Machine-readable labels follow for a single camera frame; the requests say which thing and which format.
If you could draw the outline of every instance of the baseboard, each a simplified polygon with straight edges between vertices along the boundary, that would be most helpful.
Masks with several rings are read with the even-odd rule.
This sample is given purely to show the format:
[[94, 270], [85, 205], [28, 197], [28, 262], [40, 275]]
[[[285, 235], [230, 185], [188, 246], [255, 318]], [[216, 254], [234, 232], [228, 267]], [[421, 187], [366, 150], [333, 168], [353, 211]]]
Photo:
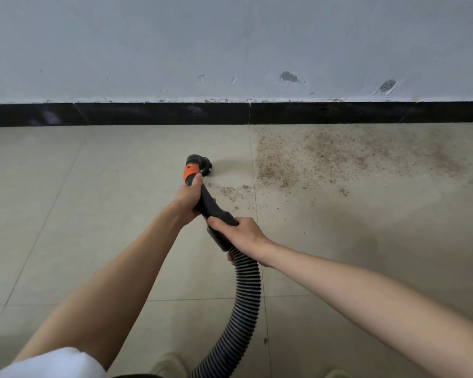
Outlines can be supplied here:
[[0, 127], [473, 122], [473, 102], [42, 103], [0, 105]]

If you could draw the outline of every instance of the white wall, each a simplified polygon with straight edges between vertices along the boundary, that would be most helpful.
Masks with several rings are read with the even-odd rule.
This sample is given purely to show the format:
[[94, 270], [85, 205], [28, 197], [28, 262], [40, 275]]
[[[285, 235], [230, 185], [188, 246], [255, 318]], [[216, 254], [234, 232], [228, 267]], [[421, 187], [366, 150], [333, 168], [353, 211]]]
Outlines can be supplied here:
[[0, 0], [0, 103], [226, 99], [473, 100], [473, 0]]

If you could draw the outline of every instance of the person's left hand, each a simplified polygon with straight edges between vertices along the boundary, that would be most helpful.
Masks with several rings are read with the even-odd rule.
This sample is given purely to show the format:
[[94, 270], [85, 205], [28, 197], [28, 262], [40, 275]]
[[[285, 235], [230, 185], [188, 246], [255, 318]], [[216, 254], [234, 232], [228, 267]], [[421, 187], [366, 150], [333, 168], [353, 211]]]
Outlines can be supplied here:
[[189, 224], [196, 216], [200, 215], [195, 209], [195, 206], [200, 200], [202, 184], [202, 174], [198, 173], [195, 175], [193, 183], [190, 186], [183, 184], [181, 188], [178, 189], [177, 195], [171, 203], [179, 210], [182, 225]]

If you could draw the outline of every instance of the hand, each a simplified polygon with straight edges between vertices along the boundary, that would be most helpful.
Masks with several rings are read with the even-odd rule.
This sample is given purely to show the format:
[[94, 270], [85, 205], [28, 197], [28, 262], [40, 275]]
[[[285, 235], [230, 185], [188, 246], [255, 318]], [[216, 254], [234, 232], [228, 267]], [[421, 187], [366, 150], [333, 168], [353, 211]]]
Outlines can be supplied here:
[[267, 266], [266, 256], [275, 243], [265, 236], [253, 218], [235, 219], [239, 222], [237, 227], [227, 225], [216, 217], [209, 217], [207, 222], [213, 229], [226, 236], [240, 252]]
[[190, 186], [183, 184], [171, 202], [171, 205], [179, 211], [183, 226], [189, 224], [196, 216], [200, 215], [195, 206], [200, 200], [202, 184], [202, 174], [196, 174], [193, 183]]

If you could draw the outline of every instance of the shoe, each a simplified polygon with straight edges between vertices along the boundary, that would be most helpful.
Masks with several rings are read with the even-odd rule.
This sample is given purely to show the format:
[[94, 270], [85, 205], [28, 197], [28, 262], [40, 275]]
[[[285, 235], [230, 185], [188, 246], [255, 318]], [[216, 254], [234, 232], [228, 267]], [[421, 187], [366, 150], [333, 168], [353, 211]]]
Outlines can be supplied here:
[[324, 378], [352, 378], [346, 371], [340, 369], [334, 369], [330, 371]]
[[175, 353], [160, 357], [151, 370], [151, 374], [162, 378], [188, 378], [188, 371]]

